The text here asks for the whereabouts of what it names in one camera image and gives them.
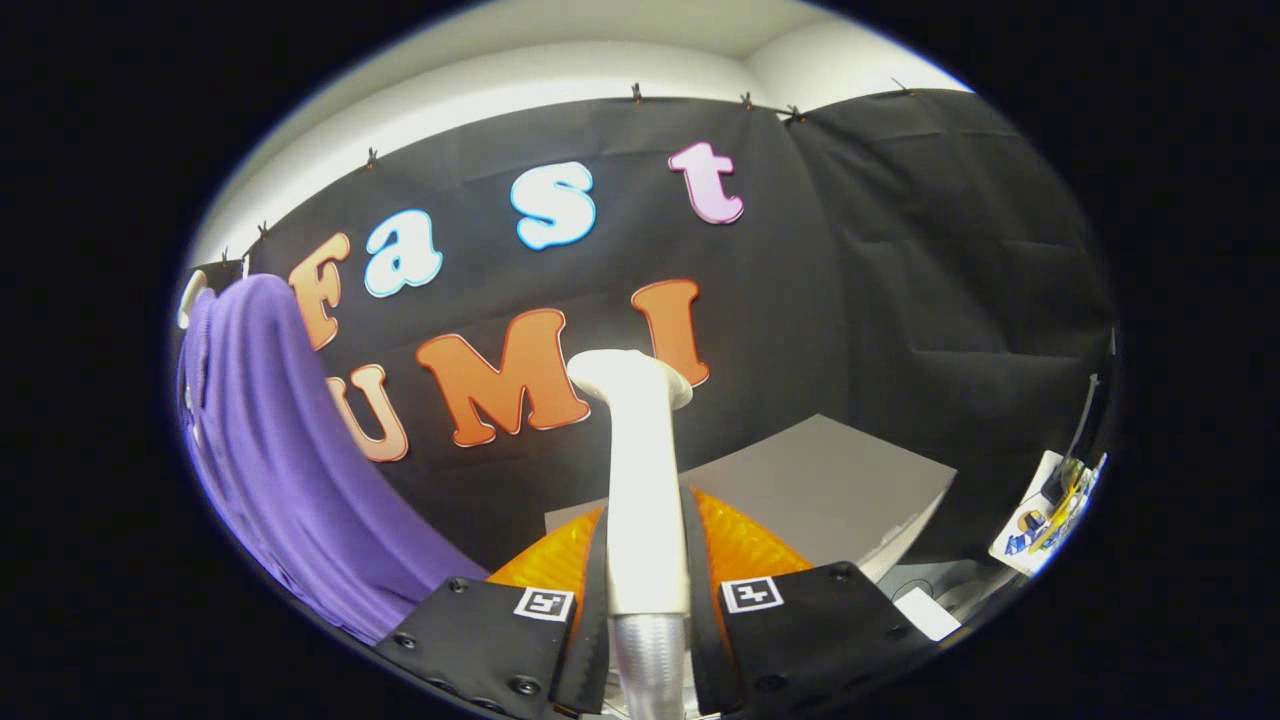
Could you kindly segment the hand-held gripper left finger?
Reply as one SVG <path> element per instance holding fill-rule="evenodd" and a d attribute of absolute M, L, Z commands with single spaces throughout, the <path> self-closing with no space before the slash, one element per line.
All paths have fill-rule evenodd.
<path fill-rule="evenodd" d="M 470 711 L 570 719 L 604 705 L 607 511 L 563 524 L 488 579 L 451 577 L 375 646 Z"/>

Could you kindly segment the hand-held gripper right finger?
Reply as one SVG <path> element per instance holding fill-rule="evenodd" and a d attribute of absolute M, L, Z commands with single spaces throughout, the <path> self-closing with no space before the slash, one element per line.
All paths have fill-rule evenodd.
<path fill-rule="evenodd" d="M 724 719 L 849 719 L 940 644 L 850 561 L 813 565 L 724 501 L 684 491 L 698 706 Z"/>

